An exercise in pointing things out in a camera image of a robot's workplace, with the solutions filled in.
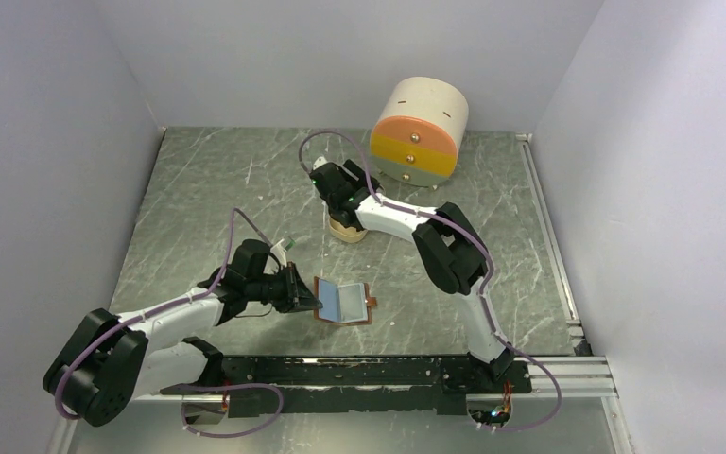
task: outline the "cable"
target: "cable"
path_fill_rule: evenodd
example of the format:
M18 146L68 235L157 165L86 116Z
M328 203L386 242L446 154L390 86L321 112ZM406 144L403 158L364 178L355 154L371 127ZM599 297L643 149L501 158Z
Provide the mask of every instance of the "cable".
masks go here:
M496 321L495 321L494 315L493 315L493 307L489 304L488 300L486 300L486 298L485 298L486 288L488 286L488 283L491 282L491 279L494 275L495 266L493 263L493 258L491 256L491 254L488 252L488 249L485 247L485 245L483 245L483 243L480 240L478 240L474 235L470 234L465 229L463 229L462 227L457 225L455 222L453 222L447 218L442 218L441 216L438 216L436 214L426 213L421 210L414 211L409 208L405 208L404 206L400 206L400 205L391 203L389 201L381 200L379 198L379 196L377 196L376 191L374 191L374 187L372 185L372 175L369 172L369 160L366 159L366 154L363 152L363 148L360 147L360 145L357 144L357 142L352 137L350 137L348 134L346 134L343 131L337 131L337 130L314 131L314 132L311 132L310 134L308 134L307 137L305 137L304 140L302 140L302 143L299 145L299 164L300 164L300 166L302 166L302 169L304 170L305 173L308 174L308 176L310 174L310 169L304 163L304 160L303 160L304 146L305 146L305 144L307 144L307 141L309 141L313 137L316 137L317 135L323 135L323 134L338 135L338 136L342 137L343 139L345 139L350 144L352 144L354 149L357 150L357 153L360 155L360 160L363 162L363 171L366 174L366 186L369 188L369 194L372 196L372 198L374 198L374 201L379 203L381 206L386 206L387 208L391 208L396 211L399 211L402 213L407 213L410 215L416 215L416 216L421 216L424 218L430 218L430 219L436 220L436 221L446 225L447 227L452 228L459 234L463 235L463 237L465 237L469 242L474 244L475 247L477 248L477 250L483 255L483 257L485 257L486 264L487 264L487 271L486 271L486 275L485 275L485 278L483 279L482 284L480 284L480 288L477 290L477 296L480 299L480 303L482 304L482 307L483 307L483 313L486 316L486 320L489 323L489 328L492 330L493 336L499 341L499 343L501 343L505 348L510 350L514 355L518 355L518 356L526 359L531 364L533 364L534 366L537 366L539 369L544 371L544 373L547 376L549 376L549 379L552 381L552 385L555 387L555 393L556 393L555 407L546 416L544 416L541 419L539 419L538 421L535 421L530 424L526 424L526 425L515 427L515 428L498 428L497 431L518 432L518 431L527 430L530 428L536 428L536 427L546 423L550 419L554 418L555 415L558 414L558 411L561 409L561 404L563 401L563 396L561 393L561 385L558 383L558 380L555 379L555 376L552 375L552 373L549 372L549 369L547 369L541 362L539 362L535 358L531 357L527 353L514 347L507 340L502 339L502 337L499 336L499 334L497 334Z
M188 432L198 436L198 437L206 437L206 438L239 438L244 437L246 435L252 435L254 432L259 432L260 430L263 430L264 428L267 428L270 426L283 412L283 406L285 405L285 398L283 397L283 392L280 391L279 388L273 385L269 385L267 383L245 383L243 385L228 385L228 386L194 386L194 385L180 385L177 388L181 390L187 390L187 391L201 391L201 392L217 392L217 391L238 391L238 390L252 390L252 389L261 389L261 390L269 390L277 394L277 399L279 400L279 405L277 405L277 410L274 412L274 414L271 415L270 418L266 420L263 424L260 426L257 426L256 428L250 428L249 430L244 430L242 432L236 432L236 433L211 433L211 432L204 432L201 430L197 430L191 425L187 423L187 419L185 418L185 408L182 406L181 415L182 415L182 429L187 430Z
M71 363L70 366L68 366L68 369L65 370L65 372L62 374L62 377L60 378L60 382L57 384L57 389L54 391L54 406L57 409L57 413L60 414L65 419L79 419L79 415L75 413L71 413L68 410L65 409L64 404L62 403L62 392L65 389L65 385L68 384L68 380L71 378L71 375L78 369L78 367L82 364L82 362L90 356L96 348L98 348L99 345L104 343L107 339L109 339L113 334L117 333L118 331L121 331L122 329L132 326L135 323L138 323L142 321L144 318L147 317L153 317L157 314L160 314L162 312L166 312L169 309L172 309L174 307L183 305L185 303L192 303L194 301L200 300L201 298L206 297L210 293L212 293L216 287L218 287L218 282L220 282L221 278L224 276L224 272L227 270L227 265L230 261L230 254L233 250L233 232L234 232L234 222L235 222L235 213L239 214L243 219L246 220L246 222L251 226L251 228L260 236L263 241L265 241L269 246L271 246L271 241L263 234L263 232L260 231L260 229L257 228L256 225L254 225L254 222L251 221L251 219L246 216L246 213L244 213L240 208L233 208L232 212L230 214L230 224L229 224L229 239L227 240L227 251L224 253L224 260L221 262L221 268L218 274L216 274L216 279L213 280L213 283L210 284L210 287L208 287L204 292L195 295L193 297L189 296L182 296L180 298L177 298L175 300L172 300L168 303L165 303L164 305L157 306L153 309L150 309L148 311L143 312L141 315L137 315L135 317L132 317L128 320L124 320L123 322L117 324L116 326L110 328L107 330L106 333L102 334L98 337L98 339L94 340L93 343L87 346L82 353L79 354L79 356L74 359L74 361Z
M271 252L268 253L268 256L274 259L274 263L277 264L277 270L280 270L281 271L282 268L283 268L283 264L280 263L280 259L277 258L277 256L274 253L271 253Z
M224 380L224 386L230 386L232 383L230 383L230 380ZM221 409L224 410L224 412L227 412L230 410L230 392L225 391L221 393Z
M266 317L268 314L271 313L271 310L273 310L273 309L274 309L274 306L269 306L268 307L268 311L266 311L263 314L236 315L235 317L236 317L236 319L249 319L249 318L253 318L253 317Z

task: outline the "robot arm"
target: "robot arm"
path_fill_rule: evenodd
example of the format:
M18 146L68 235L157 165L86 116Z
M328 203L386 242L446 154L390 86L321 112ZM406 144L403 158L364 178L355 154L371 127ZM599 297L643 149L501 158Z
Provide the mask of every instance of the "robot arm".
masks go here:
M433 284L458 300L478 379L496 382L511 365L513 353L494 337L502 332L488 294L475 291L485 277L486 259L470 240L479 241L479 237L460 209L453 203L416 207L384 196L376 201L367 190L363 170L352 161L343 167L317 162L310 176L330 216L344 227L383 232L416 245ZM377 181L372 183L375 189L379 187ZM454 222L470 238L444 222L419 216L420 210ZM219 271L188 291L186 299L201 295ZM284 313L321 308L296 266L285 261L284 251L247 239L235 251L219 285L203 298L149 317L146 314L152 308L117 315L97 309L88 314L46 372L43 388L54 394L62 375L85 349L121 321L138 315L142 321L115 332L73 372L62 392L65 406L97 427L110 422L134 397L181 383L220 385L221 352L204 340L187 336L231 320L250 301L271 304Z
M269 262L271 257L277 257L273 260L276 266ZM193 299L204 293L219 270L183 296ZM89 313L46 372L43 388L54 394L76 357L102 334L138 315L142 321L112 335L71 375L62 395L69 409L98 427L110 422L137 396L182 383L220 385L221 352L204 340L187 336L231 320L250 301L271 304L282 313L320 308L296 266L285 262L282 250L275 247L273 251L262 241L247 239L235 251L213 293L205 297L149 317L149 311L165 303L116 315L105 309Z
M460 208L449 202L438 208L419 207L383 195L376 201L368 191L363 170L350 160L338 166L319 158L310 178L327 204L330 216L343 227L382 232L416 245L433 284L458 299L458 314L466 329L469 353L482 362L491 378L500 376L513 361L513 353L494 337L494 333L504 335L494 317L490 296L488 293L482 295L484 304L475 291L485 277L485 257L460 233L418 215L421 211L446 218L480 240ZM375 190L379 188L375 179L372 179L372 185ZM417 214L410 215L387 205ZM488 310L489 314L484 314L483 310ZM489 318L493 320L493 326L489 324Z

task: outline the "white wall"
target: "white wall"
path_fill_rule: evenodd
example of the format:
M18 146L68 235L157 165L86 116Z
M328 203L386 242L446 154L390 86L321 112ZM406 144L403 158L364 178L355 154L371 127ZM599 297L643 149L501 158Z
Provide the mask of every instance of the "white wall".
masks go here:
M94 4L0 1L0 452L44 452L45 369L110 302L159 132Z
M532 144L640 453L726 453L726 2L606 0Z
M373 126L396 83L532 131L602 0L98 0L165 125Z

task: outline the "cylindrical container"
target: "cylindrical container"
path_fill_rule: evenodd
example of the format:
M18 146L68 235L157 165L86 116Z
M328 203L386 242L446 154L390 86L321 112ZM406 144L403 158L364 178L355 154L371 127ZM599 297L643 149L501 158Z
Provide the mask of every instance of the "cylindrical container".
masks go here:
M437 79L405 79L372 130L372 160L404 183L441 183L458 163L468 119L469 104L457 88Z

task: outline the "black mounting rail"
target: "black mounting rail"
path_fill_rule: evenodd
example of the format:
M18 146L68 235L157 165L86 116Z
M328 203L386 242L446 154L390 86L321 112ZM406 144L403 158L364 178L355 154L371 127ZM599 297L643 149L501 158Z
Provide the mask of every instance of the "black mounting rail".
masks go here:
M532 391L525 362L514 361L496 381L488 379L482 364L467 355L227 356L223 372L232 384L278 386L285 396L283 413L434 410L464 415L466 394L502 393L506 381L514 393ZM232 394L228 414L271 414L277 405L274 393L240 391Z

